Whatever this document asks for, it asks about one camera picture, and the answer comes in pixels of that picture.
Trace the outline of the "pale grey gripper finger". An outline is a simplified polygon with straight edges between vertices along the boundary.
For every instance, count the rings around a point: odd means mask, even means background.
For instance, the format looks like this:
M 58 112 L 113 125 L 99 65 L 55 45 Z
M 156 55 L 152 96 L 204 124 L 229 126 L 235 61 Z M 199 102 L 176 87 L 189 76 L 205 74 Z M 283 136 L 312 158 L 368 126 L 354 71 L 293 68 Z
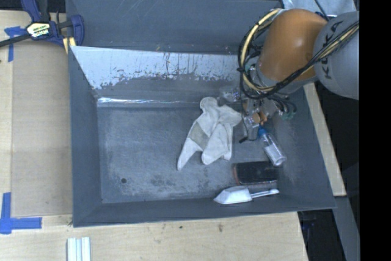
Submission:
M 259 115 L 245 116 L 243 118 L 244 129 L 246 131 L 246 138 L 248 141 L 254 141 L 258 137 L 258 129 L 260 126 Z

